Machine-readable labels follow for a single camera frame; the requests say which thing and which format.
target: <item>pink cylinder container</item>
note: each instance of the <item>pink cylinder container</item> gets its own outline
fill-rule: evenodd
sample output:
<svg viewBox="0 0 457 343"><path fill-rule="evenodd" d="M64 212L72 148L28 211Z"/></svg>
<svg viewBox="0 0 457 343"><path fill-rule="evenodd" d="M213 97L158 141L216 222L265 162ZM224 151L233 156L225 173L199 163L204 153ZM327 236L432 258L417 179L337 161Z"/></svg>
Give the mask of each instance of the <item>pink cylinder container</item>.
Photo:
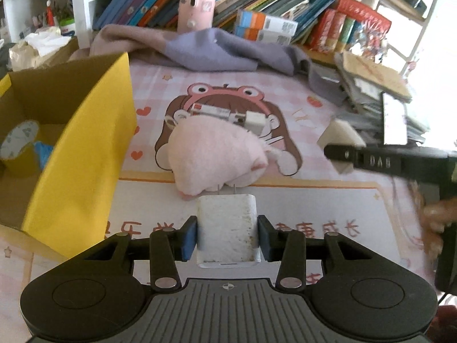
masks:
<svg viewBox="0 0 457 343"><path fill-rule="evenodd" d="M215 2L216 0L180 0L178 9L178 33L211 28Z"/></svg>

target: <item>barcode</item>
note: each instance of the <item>barcode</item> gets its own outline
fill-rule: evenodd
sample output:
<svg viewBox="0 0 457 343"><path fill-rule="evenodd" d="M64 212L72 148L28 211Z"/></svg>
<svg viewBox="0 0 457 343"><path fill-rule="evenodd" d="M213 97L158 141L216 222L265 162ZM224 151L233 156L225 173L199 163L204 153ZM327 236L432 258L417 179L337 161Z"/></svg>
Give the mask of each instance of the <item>barcode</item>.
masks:
<svg viewBox="0 0 457 343"><path fill-rule="evenodd" d="M278 43L279 45L288 45L289 38L287 36L278 36L276 43Z"/></svg>
<svg viewBox="0 0 457 343"><path fill-rule="evenodd" d="M294 27L294 24L288 23L288 22L284 22L282 24L282 31L284 33L289 33L293 29L293 27Z"/></svg>

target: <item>person's hand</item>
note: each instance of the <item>person's hand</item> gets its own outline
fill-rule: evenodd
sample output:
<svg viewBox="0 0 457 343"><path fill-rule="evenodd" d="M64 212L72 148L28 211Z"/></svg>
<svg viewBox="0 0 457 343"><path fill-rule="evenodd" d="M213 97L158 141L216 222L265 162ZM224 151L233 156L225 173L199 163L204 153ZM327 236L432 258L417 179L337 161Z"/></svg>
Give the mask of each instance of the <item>person's hand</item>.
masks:
<svg viewBox="0 0 457 343"><path fill-rule="evenodd" d="M425 206L419 219L424 250L435 260L443 250L443 240L439 234L443 233L445 226L457 222L457 197Z"/></svg>

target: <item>crosshair logo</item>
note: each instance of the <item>crosshair logo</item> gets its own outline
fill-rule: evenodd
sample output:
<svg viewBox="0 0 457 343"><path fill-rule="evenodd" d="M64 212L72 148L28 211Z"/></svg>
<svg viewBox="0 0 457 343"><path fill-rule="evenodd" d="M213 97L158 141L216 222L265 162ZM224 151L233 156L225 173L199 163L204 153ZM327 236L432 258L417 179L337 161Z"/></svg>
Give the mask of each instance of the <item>crosshair logo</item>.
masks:
<svg viewBox="0 0 457 343"><path fill-rule="evenodd" d="M225 290L232 290L235 285L231 284L231 283L226 283L224 285L222 285L222 287L225 289Z"/></svg>

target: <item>red heart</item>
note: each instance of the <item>red heart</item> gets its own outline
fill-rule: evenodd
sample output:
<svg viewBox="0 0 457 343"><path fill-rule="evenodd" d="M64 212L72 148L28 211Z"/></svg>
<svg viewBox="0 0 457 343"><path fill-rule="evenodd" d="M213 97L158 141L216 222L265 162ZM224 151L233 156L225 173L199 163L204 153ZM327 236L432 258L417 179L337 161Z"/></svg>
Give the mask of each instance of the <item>red heart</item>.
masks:
<svg viewBox="0 0 457 343"><path fill-rule="evenodd" d="M147 116L151 112L151 107L144 107L143 109L137 109L137 115L139 116Z"/></svg>
<svg viewBox="0 0 457 343"><path fill-rule="evenodd" d="M313 107L316 107L316 108L322 107L322 102L319 99L316 99L313 96L309 96L308 98L306 98L306 100Z"/></svg>
<svg viewBox="0 0 457 343"><path fill-rule="evenodd" d="M132 157L132 159L134 159L135 161L136 160L139 160L141 159L141 157L143 156L143 151L133 151L130 156Z"/></svg>

